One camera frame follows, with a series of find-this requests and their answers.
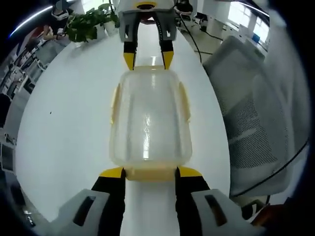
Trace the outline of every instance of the transparent plastic box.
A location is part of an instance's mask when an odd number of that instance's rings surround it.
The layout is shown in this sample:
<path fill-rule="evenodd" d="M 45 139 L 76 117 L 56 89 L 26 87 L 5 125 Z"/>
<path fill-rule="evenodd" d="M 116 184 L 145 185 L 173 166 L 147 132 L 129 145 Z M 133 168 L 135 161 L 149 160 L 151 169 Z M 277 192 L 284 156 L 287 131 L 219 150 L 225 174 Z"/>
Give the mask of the transparent plastic box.
<path fill-rule="evenodd" d="M 139 66 L 122 76 L 112 102 L 110 157 L 130 169 L 168 169 L 189 161 L 190 111 L 177 75 Z"/>

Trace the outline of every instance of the window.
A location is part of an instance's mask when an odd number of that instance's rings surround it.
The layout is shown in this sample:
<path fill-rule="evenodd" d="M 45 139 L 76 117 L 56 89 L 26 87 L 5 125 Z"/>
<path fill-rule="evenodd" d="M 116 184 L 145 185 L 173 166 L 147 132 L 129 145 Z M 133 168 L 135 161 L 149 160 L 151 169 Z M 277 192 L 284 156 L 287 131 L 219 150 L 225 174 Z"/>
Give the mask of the window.
<path fill-rule="evenodd" d="M 93 7 L 95 9 L 103 3 L 109 3 L 109 0 L 82 0 L 83 9 L 85 12 L 91 10 Z"/>
<path fill-rule="evenodd" d="M 262 42 L 265 42 L 269 33 L 269 27 L 259 17 L 257 17 L 256 25 L 253 31 L 260 37 Z"/>
<path fill-rule="evenodd" d="M 231 2 L 228 19 L 238 25 L 248 27 L 251 11 L 239 2 Z"/>

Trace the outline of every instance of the white table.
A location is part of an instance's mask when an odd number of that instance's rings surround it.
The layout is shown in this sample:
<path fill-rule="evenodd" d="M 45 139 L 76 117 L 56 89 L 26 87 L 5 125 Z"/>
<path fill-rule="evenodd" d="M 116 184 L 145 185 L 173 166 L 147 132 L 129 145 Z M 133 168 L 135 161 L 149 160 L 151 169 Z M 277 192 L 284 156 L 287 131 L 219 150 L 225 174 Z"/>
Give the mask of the white table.
<path fill-rule="evenodd" d="M 186 166 L 200 171 L 210 188 L 228 195 L 229 151 L 217 98 L 180 33 L 173 44 L 171 69 L 190 99 L 193 153 Z M 137 64 L 159 61 L 157 29 L 141 25 Z M 19 130 L 16 174 L 30 201 L 49 221 L 80 190 L 90 189 L 103 170 L 115 167 L 108 154 L 110 105 L 127 70 L 123 44 L 115 35 L 88 47 L 68 45 L 36 84 Z M 155 233 L 179 235 L 174 184 L 127 181 L 122 235 Z"/>

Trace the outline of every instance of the computer monitor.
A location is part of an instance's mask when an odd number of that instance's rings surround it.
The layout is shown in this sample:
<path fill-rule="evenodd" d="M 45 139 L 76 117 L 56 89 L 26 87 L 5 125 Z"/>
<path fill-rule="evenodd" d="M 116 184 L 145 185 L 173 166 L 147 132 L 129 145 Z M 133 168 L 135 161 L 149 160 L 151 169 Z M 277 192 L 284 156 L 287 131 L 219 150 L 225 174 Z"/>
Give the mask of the computer monitor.
<path fill-rule="evenodd" d="M 3 171 L 15 173 L 14 146 L 0 143 L 0 160 Z"/>

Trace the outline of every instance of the plastic container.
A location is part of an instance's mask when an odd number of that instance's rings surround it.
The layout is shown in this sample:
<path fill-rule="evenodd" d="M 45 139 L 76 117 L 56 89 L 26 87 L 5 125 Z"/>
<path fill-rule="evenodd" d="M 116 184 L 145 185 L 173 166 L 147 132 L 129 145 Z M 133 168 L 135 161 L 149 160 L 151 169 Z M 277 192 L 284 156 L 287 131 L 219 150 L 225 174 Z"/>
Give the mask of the plastic container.
<path fill-rule="evenodd" d="M 169 169 L 191 157 L 190 111 L 177 75 L 139 66 L 122 76 L 112 103 L 110 157 L 127 169 Z"/>

